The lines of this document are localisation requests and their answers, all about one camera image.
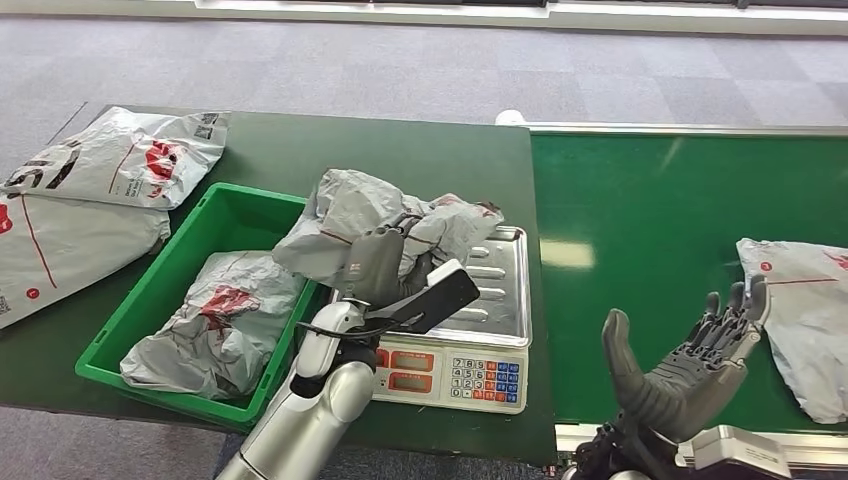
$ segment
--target scale keypad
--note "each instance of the scale keypad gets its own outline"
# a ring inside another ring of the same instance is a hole
[[[453,357],[451,366],[451,397],[518,403],[524,373],[518,363]]]

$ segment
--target gray carpet floor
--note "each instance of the gray carpet floor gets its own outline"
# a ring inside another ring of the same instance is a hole
[[[77,110],[103,103],[469,123],[515,108],[533,121],[845,125],[848,43],[0,17],[0,177]],[[0,408],[0,480],[207,479],[224,440]],[[533,477],[508,463],[364,449],[340,451],[324,474]]]

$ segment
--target red line on bag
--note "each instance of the red line on bag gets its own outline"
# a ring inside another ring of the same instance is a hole
[[[118,178],[118,170],[120,170],[124,162],[127,161],[127,157],[130,156],[130,153],[132,153],[133,148],[135,148],[135,143],[130,145],[130,149],[127,150],[127,154],[124,155],[124,158],[121,159],[121,163],[119,163],[118,166],[115,168],[115,173],[112,174],[112,183],[109,184],[109,193],[112,193],[112,187],[115,186],[115,179]]]
[[[769,282],[769,285],[790,285],[793,283],[822,283],[822,282],[838,282],[836,278],[814,278],[812,280],[787,280],[785,282]]]
[[[44,271],[47,272],[47,278],[50,280],[50,285],[53,285],[53,288],[59,288],[56,286],[56,282],[53,281],[53,275],[50,273],[50,267],[47,266],[47,260],[44,259],[44,254],[41,252],[41,246],[38,245],[38,240],[35,239],[35,232],[32,230],[32,223],[29,221],[29,213],[26,210],[26,195],[21,195],[21,207],[24,209],[24,218],[27,221],[27,227],[29,227],[29,236],[32,238],[32,243],[35,245],[35,250],[38,252],[38,257],[41,258],[41,264],[44,265]]]
[[[340,241],[342,241],[342,242],[345,242],[345,243],[346,243],[346,244],[348,244],[348,245],[353,245],[353,242],[349,242],[349,241],[345,240],[344,238],[342,238],[342,237],[340,237],[340,236],[338,236],[338,235],[336,235],[336,234],[334,234],[334,233],[330,233],[330,232],[328,232],[328,231],[326,231],[326,230],[321,230],[319,233],[321,233],[321,234],[323,234],[323,235],[326,235],[326,236],[328,236],[328,237],[330,237],[330,238],[335,238],[336,240],[340,240]]]

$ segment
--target robotic hand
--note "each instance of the robotic hand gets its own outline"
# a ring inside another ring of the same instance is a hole
[[[403,242],[420,217],[402,215],[353,242],[342,300],[322,308],[265,414],[218,480],[311,480],[371,401],[376,350],[389,330],[426,333],[480,296],[456,260],[418,258],[403,279]]]
[[[718,293],[686,340],[643,374],[628,343],[630,321],[613,309],[604,323],[604,354],[621,408],[612,424],[575,452],[572,479],[603,479],[641,472],[656,480],[676,478],[677,444],[698,434],[733,398],[745,379],[745,359],[760,340],[770,309],[763,276],[746,294],[733,284],[724,311]]]

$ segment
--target barcode label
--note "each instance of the barcode label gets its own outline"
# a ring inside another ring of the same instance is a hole
[[[214,125],[215,122],[218,121],[217,113],[204,113],[200,115],[200,121],[203,122],[204,125]]]
[[[197,138],[205,138],[209,140],[212,138],[212,127],[207,127],[206,125],[198,125],[197,130],[194,132],[194,136]]]
[[[12,311],[12,307],[9,306],[9,302],[6,301],[6,297],[0,295],[0,315],[4,313],[9,313]]]

